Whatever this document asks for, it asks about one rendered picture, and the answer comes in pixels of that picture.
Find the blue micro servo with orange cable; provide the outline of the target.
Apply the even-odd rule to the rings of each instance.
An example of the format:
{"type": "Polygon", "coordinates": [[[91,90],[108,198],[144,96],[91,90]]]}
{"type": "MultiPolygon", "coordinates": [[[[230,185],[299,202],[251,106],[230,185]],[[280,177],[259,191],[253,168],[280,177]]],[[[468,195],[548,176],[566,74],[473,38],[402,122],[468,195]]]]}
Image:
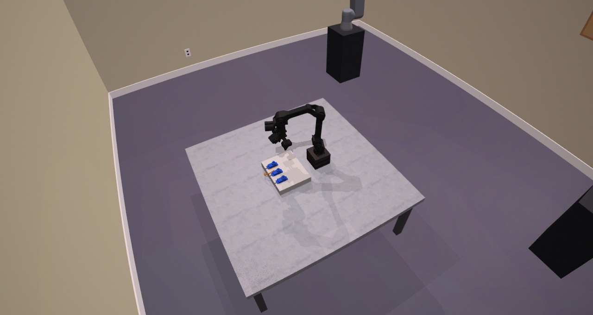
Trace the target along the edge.
{"type": "Polygon", "coordinates": [[[266,166],[266,167],[267,167],[267,169],[272,169],[273,167],[275,167],[277,165],[278,164],[275,161],[273,161],[272,163],[268,164],[268,166],[266,166]]]}

